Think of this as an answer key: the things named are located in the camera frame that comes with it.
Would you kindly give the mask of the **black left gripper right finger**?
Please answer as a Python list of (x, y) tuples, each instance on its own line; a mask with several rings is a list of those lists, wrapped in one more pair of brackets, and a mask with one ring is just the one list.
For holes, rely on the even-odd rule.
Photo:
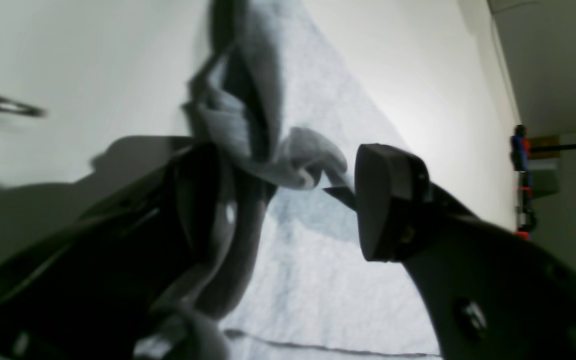
[(413, 153), (361, 145), (354, 182), (363, 257), (403, 265), (445, 360), (576, 360), (576, 272), (478, 219)]

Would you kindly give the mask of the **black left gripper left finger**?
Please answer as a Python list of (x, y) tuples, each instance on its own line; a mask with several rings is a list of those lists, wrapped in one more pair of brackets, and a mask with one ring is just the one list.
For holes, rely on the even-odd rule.
[(136, 196), (0, 265), (0, 356), (130, 360), (162, 295), (212, 278), (236, 219), (226, 155), (184, 148)]

